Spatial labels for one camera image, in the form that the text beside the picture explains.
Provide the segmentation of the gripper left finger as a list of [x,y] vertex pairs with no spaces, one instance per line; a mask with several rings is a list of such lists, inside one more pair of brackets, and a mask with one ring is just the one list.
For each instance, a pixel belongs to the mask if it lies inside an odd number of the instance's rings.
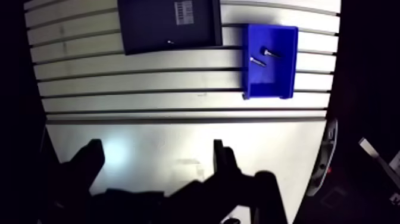
[[100,139],[91,139],[64,163],[55,162],[46,154],[41,170],[41,223],[89,223],[89,189],[104,163]]

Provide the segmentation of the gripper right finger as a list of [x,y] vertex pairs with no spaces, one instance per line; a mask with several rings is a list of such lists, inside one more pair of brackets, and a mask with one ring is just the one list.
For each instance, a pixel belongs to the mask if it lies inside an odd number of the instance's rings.
[[220,223],[237,206],[250,209],[251,223],[287,223],[276,176],[242,173],[230,147],[213,142],[214,174],[170,196],[170,223]]

